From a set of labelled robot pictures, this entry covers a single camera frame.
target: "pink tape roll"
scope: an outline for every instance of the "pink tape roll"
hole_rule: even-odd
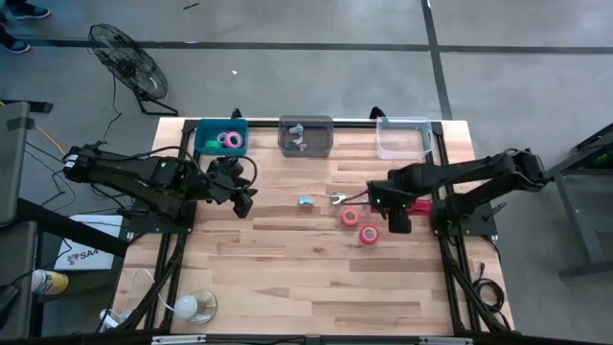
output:
[[[364,244],[375,244],[379,238],[379,231],[374,225],[366,225],[360,230],[360,240]]]
[[[238,149],[242,147],[242,136],[238,132],[229,132],[223,142],[226,148]]]

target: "clamp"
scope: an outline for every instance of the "clamp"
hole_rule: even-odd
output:
[[[347,196],[342,193],[334,192],[331,195],[329,195],[329,198],[332,199],[332,205],[340,205],[343,202],[343,200],[347,198]]]

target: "clear plastic bin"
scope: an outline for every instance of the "clear plastic bin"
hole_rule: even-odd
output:
[[[302,125],[304,150],[294,143],[300,136],[292,134],[289,129]],[[279,149],[285,157],[328,157],[333,142],[333,121],[324,115],[283,115],[279,119]]]
[[[427,118],[376,119],[376,155],[381,159],[422,159],[432,146],[432,126]]]

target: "person's foot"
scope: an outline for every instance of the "person's foot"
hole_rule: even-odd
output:
[[[13,54],[22,54],[30,50],[30,44],[22,41],[21,39],[15,39],[9,35],[2,37],[0,46]]]
[[[51,15],[51,11],[30,4],[7,5],[9,11],[17,19],[42,19]]]

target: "bottle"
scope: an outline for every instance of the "bottle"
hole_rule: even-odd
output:
[[[68,276],[54,271],[37,269],[32,272],[31,287],[33,293],[61,294],[68,287]]]

